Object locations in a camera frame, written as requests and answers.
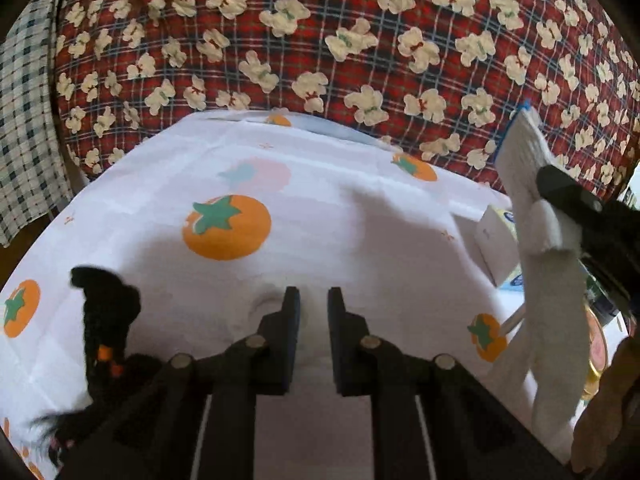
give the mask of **metal bolt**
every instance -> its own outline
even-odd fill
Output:
[[[382,341],[380,341],[380,338],[374,335],[366,335],[360,340],[360,346],[366,348],[367,350],[378,348],[380,346],[380,343],[382,343]]]
[[[186,368],[193,361],[193,357],[189,354],[176,354],[171,358],[171,366],[176,370]]]
[[[253,334],[246,339],[245,343],[249,348],[258,349],[265,346],[267,344],[267,340],[260,334]]]
[[[443,370],[453,370],[456,366],[456,360],[449,354],[440,354],[434,362],[438,368]]]

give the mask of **red plaid fabric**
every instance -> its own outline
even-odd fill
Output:
[[[158,26],[160,0],[128,1],[59,12],[60,117],[90,178],[220,107],[313,113],[500,189],[491,155],[530,101],[559,164],[599,196],[636,162],[638,66],[596,0],[162,0]],[[176,41],[184,59],[167,54]]]

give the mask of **wooden floor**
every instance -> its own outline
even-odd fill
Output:
[[[0,288],[4,287],[15,267],[48,224],[49,218],[43,216],[20,231],[7,248],[0,247]]]

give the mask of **tissue box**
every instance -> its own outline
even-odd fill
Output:
[[[495,286],[522,292],[518,239],[511,211],[489,206],[478,222],[476,243]]]

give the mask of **black and white checkered cloth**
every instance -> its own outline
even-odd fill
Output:
[[[0,245],[72,197],[49,94],[59,0],[31,0],[0,46]]]

